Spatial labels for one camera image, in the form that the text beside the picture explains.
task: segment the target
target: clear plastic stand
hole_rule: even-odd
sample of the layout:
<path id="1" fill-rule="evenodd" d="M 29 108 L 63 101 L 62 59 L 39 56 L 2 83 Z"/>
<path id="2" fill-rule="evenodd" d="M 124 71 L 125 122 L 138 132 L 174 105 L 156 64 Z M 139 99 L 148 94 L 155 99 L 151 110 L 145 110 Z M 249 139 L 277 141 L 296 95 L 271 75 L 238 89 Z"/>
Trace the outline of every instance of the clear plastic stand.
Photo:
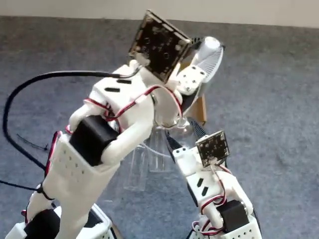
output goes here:
<path id="1" fill-rule="evenodd" d="M 186 117 L 183 117 L 168 133 L 180 145 L 186 148 L 193 148 L 197 141 L 194 128 Z"/>
<path id="2" fill-rule="evenodd" d="M 171 172 L 173 162 L 166 145 L 165 130 L 155 127 L 148 139 L 148 160 L 150 172 Z"/>
<path id="3" fill-rule="evenodd" d="M 148 173 L 147 149 L 137 146 L 123 161 L 124 189 L 144 191 Z"/>

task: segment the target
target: gray carpet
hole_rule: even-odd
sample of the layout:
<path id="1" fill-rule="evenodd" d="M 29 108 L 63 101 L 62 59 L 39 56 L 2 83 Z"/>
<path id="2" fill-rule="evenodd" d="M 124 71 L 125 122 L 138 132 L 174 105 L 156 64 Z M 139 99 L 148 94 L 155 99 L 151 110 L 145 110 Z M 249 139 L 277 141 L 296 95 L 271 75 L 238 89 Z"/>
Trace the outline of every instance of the gray carpet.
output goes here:
<path id="1" fill-rule="evenodd" d="M 319 30 L 173 22 L 190 36 L 212 35 L 226 53 L 207 94 L 210 132 L 226 130 L 229 167 L 253 201 L 265 239 L 319 235 Z M 18 84 L 69 69 L 114 70 L 139 22 L 0 18 L 0 110 Z M 10 131 L 37 144 L 51 141 L 96 79 L 34 84 L 15 100 Z M 28 149 L 45 162 L 46 153 Z M 0 178 L 35 186 L 42 172 L 0 137 Z M 183 239 L 196 216 L 185 183 L 172 173 L 148 174 L 140 193 L 115 190 L 99 200 L 127 239 Z M 118 202 L 106 201 L 108 192 Z M 0 238 L 22 220 L 29 191 L 0 185 Z"/>

